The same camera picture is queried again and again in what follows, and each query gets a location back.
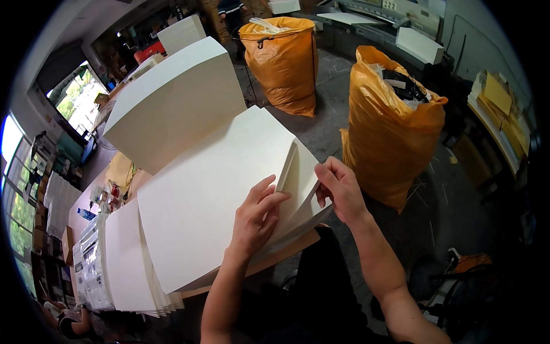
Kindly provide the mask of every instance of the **orange sack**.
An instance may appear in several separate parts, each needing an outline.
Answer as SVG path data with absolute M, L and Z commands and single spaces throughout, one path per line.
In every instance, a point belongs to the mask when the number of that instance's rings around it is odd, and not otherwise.
M 259 33 L 266 29 L 263 26 L 244 25 L 239 35 L 246 47 L 246 63 L 274 107 L 290 114 L 313 117 L 319 59 L 313 37 L 315 24 L 309 19 L 290 17 L 266 21 L 290 30 L 270 35 Z
M 343 160 L 364 192 L 401 213 L 413 179 L 433 156 L 445 123 L 447 98 L 416 81 L 431 100 L 413 110 L 368 65 L 378 63 L 409 76 L 403 66 L 371 46 L 359 46 L 355 57 L 349 83 L 349 129 L 340 129 Z

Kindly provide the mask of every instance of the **plastic bottle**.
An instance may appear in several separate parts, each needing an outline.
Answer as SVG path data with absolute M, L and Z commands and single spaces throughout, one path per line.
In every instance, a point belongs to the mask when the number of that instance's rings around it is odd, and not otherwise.
M 94 214 L 93 212 L 91 211 L 87 211 L 86 209 L 81 209 L 81 208 L 78 208 L 78 210 L 76 211 L 80 216 L 82 216 L 83 218 L 87 219 L 88 221 L 91 221 L 94 217 L 96 217 L 97 215 Z

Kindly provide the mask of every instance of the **table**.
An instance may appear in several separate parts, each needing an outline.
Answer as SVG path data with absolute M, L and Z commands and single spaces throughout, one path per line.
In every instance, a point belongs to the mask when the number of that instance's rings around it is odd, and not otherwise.
M 472 92 L 470 92 L 470 94 L 468 95 L 468 107 L 480 119 L 481 123 L 483 123 L 485 128 L 487 128 L 487 130 L 493 137 L 494 141 L 497 143 L 497 146 L 504 155 L 504 158 L 508 163 L 508 166 L 510 167 L 512 175 L 515 179 L 516 174 L 519 170 L 520 161 L 516 157 L 514 149 L 510 145 L 510 141 L 508 141 L 508 138 L 503 132 L 501 132 L 497 128 L 496 125 L 494 125 L 489 115 L 477 103 L 477 96 L 481 93 L 481 89 L 482 86 L 480 82 L 480 74 L 478 73 L 476 80 L 474 81 L 474 84 L 472 86 Z
M 73 238 L 74 238 L 75 242 L 80 239 L 81 232 L 88 225 L 88 223 L 90 223 L 88 220 L 86 220 L 83 217 L 81 217 L 80 215 L 78 215 L 76 210 L 77 210 L 77 208 L 81 208 L 81 209 L 88 209 L 89 208 L 89 206 L 90 206 L 90 195 L 92 193 L 92 190 L 96 185 L 104 185 L 105 184 L 105 176 L 107 174 L 108 169 L 109 169 L 109 166 L 107 166 L 103 171 L 101 171 L 101 173 L 93 180 L 93 182 L 90 185 L 88 185 L 86 190 L 84 190 L 84 192 L 82 192 L 82 194 L 80 195 L 78 200 L 76 200 L 75 204 L 70 209 L 68 226 L 71 227 L 72 230 L 73 230 Z M 152 175 L 150 175 L 149 173 L 147 173 L 143 170 L 138 170 L 136 172 L 136 174 L 134 175 L 134 178 L 132 179 L 132 182 L 131 182 L 130 187 L 131 187 L 132 194 L 130 195 L 130 197 L 128 197 L 128 201 L 131 201 L 134 198 L 136 198 L 138 196 L 138 189 L 141 188 L 145 183 L 147 183 L 149 181 L 149 179 L 151 179 L 151 178 L 152 178 Z M 98 205 L 94 203 L 93 206 L 92 206 L 92 209 L 90 211 L 97 214 L 98 208 L 99 208 Z M 272 265 L 275 265 L 275 264 L 283 261 L 284 259 L 286 259 L 286 258 L 288 258 L 292 255 L 295 255 L 296 253 L 302 251 L 306 247 L 314 244 L 319 239 L 320 239 L 320 237 L 317 234 L 317 231 L 315 231 L 315 229 L 312 228 L 310 231 L 303 234 L 301 237 L 299 237 L 298 239 L 296 239 L 295 241 L 293 241 L 292 243 L 287 245 L 285 248 L 269 255 L 268 257 L 266 257 L 265 259 L 257 262 L 256 264 L 250 265 L 248 267 L 248 269 L 246 270 L 246 275 L 247 276 L 253 275 L 253 274 L 255 274 L 259 271 L 262 271 L 262 270 L 264 270 L 264 269 L 266 269 L 266 268 L 268 268 Z M 74 294 L 75 294 L 76 303 L 78 304 L 79 300 L 78 300 L 78 293 L 76 292 L 76 290 L 77 290 L 76 289 L 76 275 L 75 275 L 75 271 L 74 271 L 73 266 L 70 267 L 70 277 L 71 277 L 71 284 L 73 285 L 73 290 L 74 290 Z M 205 293 L 205 292 L 210 290 L 210 287 L 211 286 L 207 286 L 207 287 L 203 287 L 203 288 L 198 288 L 196 290 L 181 292 L 180 295 L 181 295 L 181 298 L 188 298 L 188 297 L 191 297 L 191 296 L 194 296 L 194 295 Z

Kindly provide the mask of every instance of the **paper cutting machine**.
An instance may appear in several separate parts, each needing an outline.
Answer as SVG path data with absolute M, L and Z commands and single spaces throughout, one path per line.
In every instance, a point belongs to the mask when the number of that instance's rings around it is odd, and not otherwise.
M 368 24 L 349 24 L 320 17 L 323 13 L 349 13 L 374 20 Z M 324 0 L 312 9 L 312 14 L 295 12 L 290 15 L 323 23 L 322 43 L 326 47 L 354 57 L 358 45 L 374 45 L 407 70 L 414 67 L 419 73 L 424 70 L 425 63 L 395 44 L 399 28 L 413 28 L 435 42 L 441 41 L 443 32 L 443 19 L 437 13 L 409 0 Z

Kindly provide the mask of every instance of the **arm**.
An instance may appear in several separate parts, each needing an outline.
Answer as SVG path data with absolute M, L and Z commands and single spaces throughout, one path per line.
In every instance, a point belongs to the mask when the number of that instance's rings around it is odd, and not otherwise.
M 54 306 L 56 306 L 57 308 L 59 308 L 60 310 L 66 309 L 66 307 L 65 307 L 62 303 L 60 303 L 60 302 L 55 302 L 54 300 L 52 300 L 52 299 L 49 297 L 49 295 L 43 294 L 42 297 L 43 297 L 46 301 L 50 302 L 51 304 L 53 304 Z
M 275 175 L 255 185 L 235 212 L 233 237 L 202 313 L 201 343 L 230 343 L 250 258 L 269 240 L 279 221 L 279 204 L 290 198 L 275 193 L 275 185 L 269 186 L 273 181 Z
M 380 301 L 392 339 L 414 343 L 450 343 L 445 332 L 427 321 L 406 285 L 405 271 L 369 213 L 353 171 L 334 157 L 315 166 L 321 185 L 319 205 L 333 201 L 334 212 L 351 230 L 359 251 L 363 277 Z
M 90 331 L 90 320 L 88 317 L 88 310 L 85 307 L 82 307 L 82 322 L 80 323 L 71 323 L 74 334 L 77 336 L 83 335 L 84 333 Z

